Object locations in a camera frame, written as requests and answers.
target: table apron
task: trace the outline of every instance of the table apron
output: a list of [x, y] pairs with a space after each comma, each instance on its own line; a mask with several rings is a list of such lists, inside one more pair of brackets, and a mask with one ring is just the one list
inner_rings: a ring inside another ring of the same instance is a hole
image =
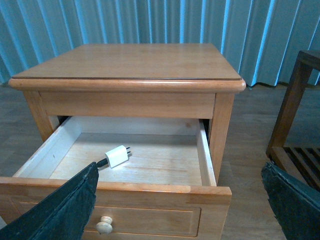
[[49, 116], [211, 119], [215, 93], [41, 91]]

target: table leg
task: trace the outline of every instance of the table leg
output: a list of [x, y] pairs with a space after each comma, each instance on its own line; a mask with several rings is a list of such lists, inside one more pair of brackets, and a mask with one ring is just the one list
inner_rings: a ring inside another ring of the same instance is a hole
[[282, 148], [285, 145], [312, 69], [311, 66], [296, 60], [266, 151], [268, 157], [272, 147]]
[[31, 114], [40, 131], [43, 141], [47, 140], [59, 125], [57, 116], [49, 116], [43, 105], [38, 91], [24, 91], [24, 97], [29, 105]]
[[224, 155], [229, 121], [234, 104], [234, 93], [217, 93], [213, 117], [209, 128], [209, 149], [214, 169], [215, 181], [218, 183], [222, 158]]

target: white power adapter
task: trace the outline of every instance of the white power adapter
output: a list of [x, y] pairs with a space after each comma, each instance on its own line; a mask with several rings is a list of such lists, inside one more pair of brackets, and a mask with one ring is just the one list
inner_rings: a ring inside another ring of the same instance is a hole
[[121, 145], [105, 153], [110, 168], [114, 168], [129, 160], [128, 154], [130, 152], [127, 152], [127, 149], [129, 149], [129, 147], [126, 148]]

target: drawer front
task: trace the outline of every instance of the drawer front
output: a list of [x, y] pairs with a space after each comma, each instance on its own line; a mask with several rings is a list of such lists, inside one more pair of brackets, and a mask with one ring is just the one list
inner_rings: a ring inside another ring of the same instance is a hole
[[[0, 177], [0, 215], [10, 223], [62, 182]], [[82, 239], [218, 240], [230, 200], [228, 187], [99, 182]], [[110, 234], [95, 229], [102, 216], [113, 218]]]
[[112, 218], [112, 232], [195, 237], [198, 233], [200, 208], [148, 209], [96, 206], [85, 228], [97, 232], [101, 216]]

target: wooden nightstand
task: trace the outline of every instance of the wooden nightstand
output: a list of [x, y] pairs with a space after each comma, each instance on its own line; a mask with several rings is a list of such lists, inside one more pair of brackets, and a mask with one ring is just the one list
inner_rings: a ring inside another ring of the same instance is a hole
[[[9, 84], [23, 91], [46, 142], [1, 178], [6, 222], [69, 179], [72, 161], [96, 161], [96, 148], [117, 139], [132, 158], [100, 173], [83, 239], [220, 239], [231, 191], [216, 182], [234, 96], [246, 84], [212, 44], [83, 45]], [[72, 117], [56, 130], [57, 116]], [[200, 119], [210, 120], [209, 145]], [[94, 225], [105, 215], [114, 226], [102, 236]]]

